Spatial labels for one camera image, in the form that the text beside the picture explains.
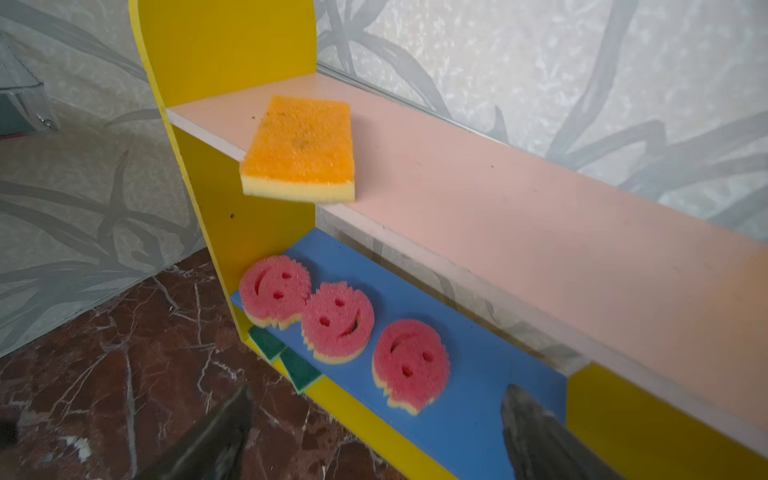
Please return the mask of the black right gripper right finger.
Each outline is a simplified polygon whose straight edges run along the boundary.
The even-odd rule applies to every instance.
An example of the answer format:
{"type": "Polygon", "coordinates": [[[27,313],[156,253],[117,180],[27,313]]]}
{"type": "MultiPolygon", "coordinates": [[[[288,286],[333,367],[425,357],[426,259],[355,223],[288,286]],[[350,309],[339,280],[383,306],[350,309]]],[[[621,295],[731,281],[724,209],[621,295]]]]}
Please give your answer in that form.
{"type": "Polygon", "coordinates": [[[503,439],[517,479],[597,480],[621,475],[518,385],[501,402],[503,439]]]}

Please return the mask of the pink smiley sponge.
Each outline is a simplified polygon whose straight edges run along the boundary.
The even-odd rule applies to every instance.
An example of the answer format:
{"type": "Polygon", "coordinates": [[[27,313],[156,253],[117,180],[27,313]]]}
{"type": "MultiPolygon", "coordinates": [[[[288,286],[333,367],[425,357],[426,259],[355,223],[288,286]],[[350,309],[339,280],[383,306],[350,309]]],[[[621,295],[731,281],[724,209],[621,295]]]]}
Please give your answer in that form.
{"type": "Polygon", "coordinates": [[[372,374],[389,407],[416,416],[446,389],[450,359],[434,328],[415,319],[402,319],[387,326],[380,336],[372,374]]]}
{"type": "Polygon", "coordinates": [[[239,293],[243,310],[255,326],[286,330],[302,319],[311,296],[311,278],[301,263],[271,256],[245,272],[239,293]]]}
{"type": "Polygon", "coordinates": [[[301,333],[314,359],[339,365],[366,349],[374,325],[374,309],[365,293],[346,282],[322,283],[302,312],[301,333]]]}

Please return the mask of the green sponge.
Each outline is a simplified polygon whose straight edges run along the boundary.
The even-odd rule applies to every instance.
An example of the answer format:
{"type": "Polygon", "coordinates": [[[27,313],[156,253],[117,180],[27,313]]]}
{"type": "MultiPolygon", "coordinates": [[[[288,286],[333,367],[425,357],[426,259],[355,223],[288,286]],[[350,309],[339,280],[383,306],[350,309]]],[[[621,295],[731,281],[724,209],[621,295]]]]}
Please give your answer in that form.
{"type": "Polygon", "coordinates": [[[318,369],[290,348],[285,348],[279,354],[279,359],[298,394],[303,394],[308,388],[324,377],[318,369]]]}
{"type": "Polygon", "coordinates": [[[286,349],[285,344],[267,329],[253,326],[248,335],[269,363],[273,363],[286,349]]]}

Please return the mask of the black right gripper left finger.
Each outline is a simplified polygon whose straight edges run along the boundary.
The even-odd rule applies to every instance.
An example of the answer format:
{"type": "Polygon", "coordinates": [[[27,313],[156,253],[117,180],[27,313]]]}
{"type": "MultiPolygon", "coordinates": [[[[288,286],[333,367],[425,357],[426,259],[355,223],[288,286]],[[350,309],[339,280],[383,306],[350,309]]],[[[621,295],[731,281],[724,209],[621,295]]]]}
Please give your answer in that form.
{"type": "Polygon", "coordinates": [[[253,393],[242,385],[136,477],[238,479],[253,424],[253,393]]]}

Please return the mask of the orange sponge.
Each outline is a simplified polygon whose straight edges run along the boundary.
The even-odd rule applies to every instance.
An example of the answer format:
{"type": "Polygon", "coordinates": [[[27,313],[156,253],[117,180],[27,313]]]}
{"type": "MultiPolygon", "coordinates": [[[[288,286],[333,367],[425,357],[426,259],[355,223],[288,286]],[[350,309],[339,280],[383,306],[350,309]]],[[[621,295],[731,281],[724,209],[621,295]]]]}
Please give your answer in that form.
{"type": "Polygon", "coordinates": [[[240,178],[248,196],[309,203],[354,201],[350,106],[272,97],[240,164],[240,178]]]}

